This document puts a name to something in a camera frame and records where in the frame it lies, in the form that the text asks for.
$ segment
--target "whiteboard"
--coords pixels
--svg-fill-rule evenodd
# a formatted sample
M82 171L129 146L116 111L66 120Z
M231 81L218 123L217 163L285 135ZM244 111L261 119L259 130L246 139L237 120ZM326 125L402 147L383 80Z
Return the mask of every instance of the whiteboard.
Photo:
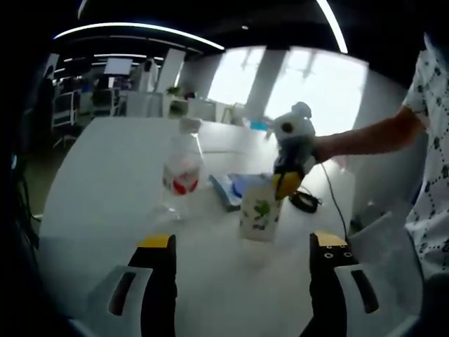
M108 58L105 68L105 74L129 75L131 71L131 58Z

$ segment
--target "plastic bottle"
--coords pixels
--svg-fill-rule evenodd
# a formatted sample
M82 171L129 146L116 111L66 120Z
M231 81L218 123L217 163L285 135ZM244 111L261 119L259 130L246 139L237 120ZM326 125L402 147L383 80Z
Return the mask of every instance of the plastic bottle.
M201 124L198 123L191 119L180 120L180 134L170 139L170 153L163 165L162 204L174 220L187 220L193 211L192 197L203 166L198 139Z

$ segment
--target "hand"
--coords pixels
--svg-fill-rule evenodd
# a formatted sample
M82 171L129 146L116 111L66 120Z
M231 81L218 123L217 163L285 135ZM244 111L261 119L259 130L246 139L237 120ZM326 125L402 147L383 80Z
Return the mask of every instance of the hand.
M323 163L334 156L333 142L330 136L316 137L314 140L316 163Z

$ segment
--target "floor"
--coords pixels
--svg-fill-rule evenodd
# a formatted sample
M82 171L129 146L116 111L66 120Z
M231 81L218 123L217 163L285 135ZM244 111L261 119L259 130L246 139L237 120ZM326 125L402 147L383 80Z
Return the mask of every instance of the floor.
M29 205L34 215L43 214L50 186L72 143L57 146L47 152L34 154L27 158L25 178L29 190ZM39 233L39 222L33 221L33 228Z

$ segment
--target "window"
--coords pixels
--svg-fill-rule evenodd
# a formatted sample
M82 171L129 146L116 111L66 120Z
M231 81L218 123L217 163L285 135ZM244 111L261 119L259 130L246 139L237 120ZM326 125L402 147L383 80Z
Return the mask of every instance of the window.
M265 47L227 51L212 80L208 98L221 103L246 104Z
M311 108L318 136L352 128L360 107L368 66L346 55L292 49L283 62L265 115L276 118L302 101Z
M180 83L182 67L184 67L184 63L181 63L180 71L177 72L175 83L173 84L173 86L177 86Z

